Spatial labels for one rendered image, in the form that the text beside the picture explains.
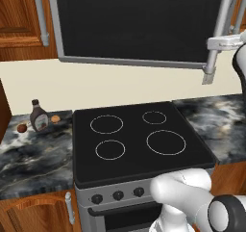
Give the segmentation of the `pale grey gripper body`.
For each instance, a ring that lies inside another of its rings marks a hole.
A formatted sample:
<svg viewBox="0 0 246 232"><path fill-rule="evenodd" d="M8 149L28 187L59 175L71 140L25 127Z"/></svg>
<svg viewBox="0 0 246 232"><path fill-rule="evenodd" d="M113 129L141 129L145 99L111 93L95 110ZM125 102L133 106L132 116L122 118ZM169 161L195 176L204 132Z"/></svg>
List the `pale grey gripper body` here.
<svg viewBox="0 0 246 232"><path fill-rule="evenodd" d="M244 43L246 43L246 33L240 33L237 35L209 38L207 48L208 50L231 51L236 50Z"/></svg>

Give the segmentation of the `black oven door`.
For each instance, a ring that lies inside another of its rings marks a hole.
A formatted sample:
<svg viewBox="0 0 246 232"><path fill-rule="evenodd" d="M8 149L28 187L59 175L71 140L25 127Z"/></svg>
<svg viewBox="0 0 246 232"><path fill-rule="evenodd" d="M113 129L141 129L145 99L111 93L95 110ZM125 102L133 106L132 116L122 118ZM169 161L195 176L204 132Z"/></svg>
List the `black oven door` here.
<svg viewBox="0 0 246 232"><path fill-rule="evenodd" d="M146 231L159 217L161 208L154 207L93 218L97 232Z"/></svg>

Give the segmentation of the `wooden base cupboard door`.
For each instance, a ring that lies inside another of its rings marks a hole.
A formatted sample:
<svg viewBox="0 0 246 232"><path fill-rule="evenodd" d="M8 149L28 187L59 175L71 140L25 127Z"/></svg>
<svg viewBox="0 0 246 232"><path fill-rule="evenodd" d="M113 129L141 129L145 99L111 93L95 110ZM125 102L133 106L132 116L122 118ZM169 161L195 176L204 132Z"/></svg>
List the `wooden base cupboard door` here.
<svg viewBox="0 0 246 232"><path fill-rule="evenodd" d="M65 195L71 193L75 222ZM0 200L0 232L82 232L74 190Z"/></svg>

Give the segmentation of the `black hob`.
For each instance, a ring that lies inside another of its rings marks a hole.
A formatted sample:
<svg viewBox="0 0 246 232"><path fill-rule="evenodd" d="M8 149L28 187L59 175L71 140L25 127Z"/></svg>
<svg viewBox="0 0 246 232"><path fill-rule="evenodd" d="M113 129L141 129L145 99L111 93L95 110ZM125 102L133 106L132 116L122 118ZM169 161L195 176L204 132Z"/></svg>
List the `black hob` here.
<svg viewBox="0 0 246 232"><path fill-rule="evenodd" d="M171 102L77 110L72 126L73 175L80 189L216 163Z"/></svg>

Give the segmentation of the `wooden base cupboard front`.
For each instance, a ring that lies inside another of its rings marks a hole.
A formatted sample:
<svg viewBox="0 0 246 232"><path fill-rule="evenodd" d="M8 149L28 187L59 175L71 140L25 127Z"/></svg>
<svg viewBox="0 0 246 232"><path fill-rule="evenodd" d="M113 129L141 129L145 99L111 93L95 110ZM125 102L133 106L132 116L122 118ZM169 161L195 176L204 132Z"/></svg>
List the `wooden base cupboard front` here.
<svg viewBox="0 0 246 232"><path fill-rule="evenodd" d="M246 194L246 161L226 165L216 164L211 175L211 193Z"/></svg>

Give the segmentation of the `brown syrup bottle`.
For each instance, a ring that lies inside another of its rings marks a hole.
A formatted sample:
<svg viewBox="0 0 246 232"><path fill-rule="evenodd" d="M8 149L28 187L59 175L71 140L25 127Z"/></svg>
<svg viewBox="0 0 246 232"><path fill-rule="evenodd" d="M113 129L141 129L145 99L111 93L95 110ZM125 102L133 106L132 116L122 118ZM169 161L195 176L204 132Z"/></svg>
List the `brown syrup bottle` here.
<svg viewBox="0 0 246 232"><path fill-rule="evenodd" d="M32 100L33 111L30 114L31 124L36 132L44 130L49 124L48 114L40 107L37 99Z"/></svg>

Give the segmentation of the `grey oven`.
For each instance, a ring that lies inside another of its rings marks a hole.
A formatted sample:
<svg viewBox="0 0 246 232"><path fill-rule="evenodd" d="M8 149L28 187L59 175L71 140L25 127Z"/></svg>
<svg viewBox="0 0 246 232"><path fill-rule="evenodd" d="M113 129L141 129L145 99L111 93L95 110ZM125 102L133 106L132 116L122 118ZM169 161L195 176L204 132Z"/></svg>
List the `grey oven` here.
<svg viewBox="0 0 246 232"><path fill-rule="evenodd" d="M102 211L140 203L152 202L150 182L157 173L163 174L172 170L183 170L189 163L160 165L131 157L114 162L95 161L79 164L74 167L74 181L77 203L83 232L97 232L96 222L87 209ZM134 189L141 187L144 195L134 196ZM112 197L116 191L122 191L124 197L117 201ZM91 202L95 194L101 194L100 204Z"/></svg>

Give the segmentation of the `wooden tall cupboard side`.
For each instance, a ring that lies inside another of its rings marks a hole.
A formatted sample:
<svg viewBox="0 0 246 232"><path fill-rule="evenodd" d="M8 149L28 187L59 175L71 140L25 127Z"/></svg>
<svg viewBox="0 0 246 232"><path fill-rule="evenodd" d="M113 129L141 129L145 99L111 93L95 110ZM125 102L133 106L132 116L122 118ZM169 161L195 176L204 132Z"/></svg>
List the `wooden tall cupboard side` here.
<svg viewBox="0 0 246 232"><path fill-rule="evenodd" d="M0 79L0 143L4 138L9 122L12 118L10 105Z"/></svg>

